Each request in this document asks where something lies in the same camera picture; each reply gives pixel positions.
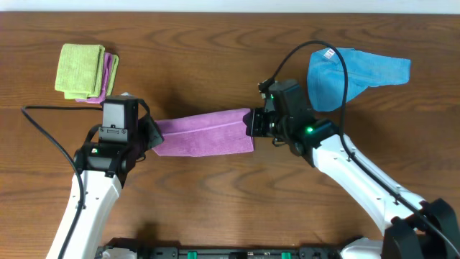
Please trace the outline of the purple microfiber cloth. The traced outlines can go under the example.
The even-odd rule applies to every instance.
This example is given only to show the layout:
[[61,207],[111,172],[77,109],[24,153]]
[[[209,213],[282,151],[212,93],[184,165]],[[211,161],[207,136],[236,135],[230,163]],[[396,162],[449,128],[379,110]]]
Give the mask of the purple microfiber cloth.
[[243,122],[248,108],[199,114],[157,122],[164,142],[153,150],[159,156],[205,157],[250,153],[253,139]]

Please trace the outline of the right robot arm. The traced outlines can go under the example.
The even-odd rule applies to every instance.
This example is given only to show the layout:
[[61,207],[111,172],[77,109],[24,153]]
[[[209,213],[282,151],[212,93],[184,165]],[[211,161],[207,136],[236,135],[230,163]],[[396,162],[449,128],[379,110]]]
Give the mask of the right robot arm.
[[361,237],[341,258],[458,258],[459,226],[442,199],[428,203],[366,158],[338,127],[310,114],[281,116],[263,108],[244,116],[247,135],[271,137],[339,184],[372,218],[384,239]]

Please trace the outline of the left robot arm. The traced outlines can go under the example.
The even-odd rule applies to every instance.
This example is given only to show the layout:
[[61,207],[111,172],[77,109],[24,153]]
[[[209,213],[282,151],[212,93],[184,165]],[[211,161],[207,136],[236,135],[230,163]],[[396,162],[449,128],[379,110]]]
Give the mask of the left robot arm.
[[128,143],[93,142],[99,132],[123,132],[97,124],[89,131],[82,147],[75,152],[77,173],[70,197],[48,258],[94,258],[106,221],[121,195],[127,174],[145,158],[145,153],[163,142],[161,132],[150,116],[138,121],[137,135]]

